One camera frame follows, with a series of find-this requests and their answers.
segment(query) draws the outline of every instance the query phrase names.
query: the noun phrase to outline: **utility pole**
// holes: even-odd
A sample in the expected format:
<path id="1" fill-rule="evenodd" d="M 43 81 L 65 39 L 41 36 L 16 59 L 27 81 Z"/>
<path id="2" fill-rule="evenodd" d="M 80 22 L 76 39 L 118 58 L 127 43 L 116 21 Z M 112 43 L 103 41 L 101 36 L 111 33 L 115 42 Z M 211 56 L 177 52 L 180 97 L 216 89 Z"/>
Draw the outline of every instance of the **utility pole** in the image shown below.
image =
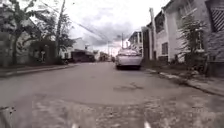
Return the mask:
<path id="1" fill-rule="evenodd" d="M 152 38 L 152 45 L 151 48 L 151 55 L 152 59 L 156 59 L 156 51 L 155 51 L 155 45 L 156 45 L 156 23 L 155 23 L 155 18 L 154 18 L 154 11 L 153 8 L 149 9 L 150 15 L 151 15 L 151 22 L 152 22 L 152 33 L 153 33 L 153 38 Z"/>
<path id="2" fill-rule="evenodd" d="M 121 34 L 122 49 L 124 48 L 123 33 Z"/>
<path id="3" fill-rule="evenodd" d="M 59 50 L 60 50 L 60 45 L 59 45 L 59 37 L 60 37 L 60 32 L 61 32 L 61 22 L 62 22 L 62 16 L 63 16 L 63 12 L 64 12 L 64 8 L 65 8 L 65 0 L 63 1 L 63 4 L 61 6 L 61 12 L 59 15 L 59 19 L 58 19 L 58 25 L 57 25 L 57 32 L 56 32 L 56 51 L 55 51 L 55 55 L 56 57 L 58 57 L 59 54 Z"/>
<path id="4" fill-rule="evenodd" d="M 107 53 L 110 55 L 109 41 L 107 41 Z"/>

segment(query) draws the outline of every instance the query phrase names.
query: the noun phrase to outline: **palm tree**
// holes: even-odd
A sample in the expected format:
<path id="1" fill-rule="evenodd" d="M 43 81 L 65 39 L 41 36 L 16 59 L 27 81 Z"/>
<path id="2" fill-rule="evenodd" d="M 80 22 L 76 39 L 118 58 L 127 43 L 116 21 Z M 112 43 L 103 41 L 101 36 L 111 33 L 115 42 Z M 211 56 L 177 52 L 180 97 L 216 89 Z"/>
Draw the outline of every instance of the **palm tree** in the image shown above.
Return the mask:
<path id="1" fill-rule="evenodd" d="M 3 5 L 3 15 L 0 16 L 0 29 L 2 32 L 7 32 L 13 35 L 12 41 L 12 61 L 13 64 L 17 64 L 17 42 L 18 39 L 22 36 L 23 32 L 26 32 L 30 35 L 30 39 L 35 38 L 35 32 L 33 32 L 32 25 L 25 25 L 24 22 L 30 20 L 31 17 L 36 17 L 37 19 L 47 22 L 47 18 L 43 15 L 49 13 L 47 10 L 32 10 L 31 7 L 34 6 L 36 0 L 31 0 L 27 7 L 22 9 L 17 0 L 9 0 L 9 5 Z"/>

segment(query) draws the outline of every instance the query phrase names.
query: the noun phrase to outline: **parked vehicle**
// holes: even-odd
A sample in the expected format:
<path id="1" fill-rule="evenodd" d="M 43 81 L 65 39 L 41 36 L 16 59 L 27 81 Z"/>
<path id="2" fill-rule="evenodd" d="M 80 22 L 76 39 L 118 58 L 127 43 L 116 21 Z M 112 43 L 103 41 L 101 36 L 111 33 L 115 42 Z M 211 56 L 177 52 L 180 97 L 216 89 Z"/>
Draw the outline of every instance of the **parked vehicle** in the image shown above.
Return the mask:
<path id="1" fill-rule="evenodd" d="M 142 63 L 141 54 L 131 49 L 120 50 L 115 59 L 115 64 L 117 69 L 124 66 L 131 66 L 131 67 L 136 67 L 137 69 L 140 69 L 141 63 Z"/>

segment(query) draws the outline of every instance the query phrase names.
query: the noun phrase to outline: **road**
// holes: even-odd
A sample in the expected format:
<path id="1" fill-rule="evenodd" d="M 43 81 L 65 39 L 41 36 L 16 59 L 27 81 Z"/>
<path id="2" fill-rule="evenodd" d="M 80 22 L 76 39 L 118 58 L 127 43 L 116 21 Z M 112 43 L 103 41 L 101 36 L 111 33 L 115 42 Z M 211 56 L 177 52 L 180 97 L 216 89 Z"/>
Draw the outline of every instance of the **road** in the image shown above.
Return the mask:
<path id="1" fill-rule="evenodd" d="M 113 63 L 0 80 L 0 106 L 16 128 L 222 128 L 224 99 Z"/>

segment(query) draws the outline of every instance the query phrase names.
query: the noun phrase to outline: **window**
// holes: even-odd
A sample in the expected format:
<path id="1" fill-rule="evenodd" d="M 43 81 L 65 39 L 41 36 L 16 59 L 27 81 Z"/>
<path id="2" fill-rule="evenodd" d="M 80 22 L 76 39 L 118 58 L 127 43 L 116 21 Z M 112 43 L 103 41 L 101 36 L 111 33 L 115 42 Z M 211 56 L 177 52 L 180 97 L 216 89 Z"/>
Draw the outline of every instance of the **window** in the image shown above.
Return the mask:
<path id="1" fill-rule="evenodd" d="M 167 55 L 168 54 L 168 43 L 163 43 L 162 44 L 162 55 Z"/>

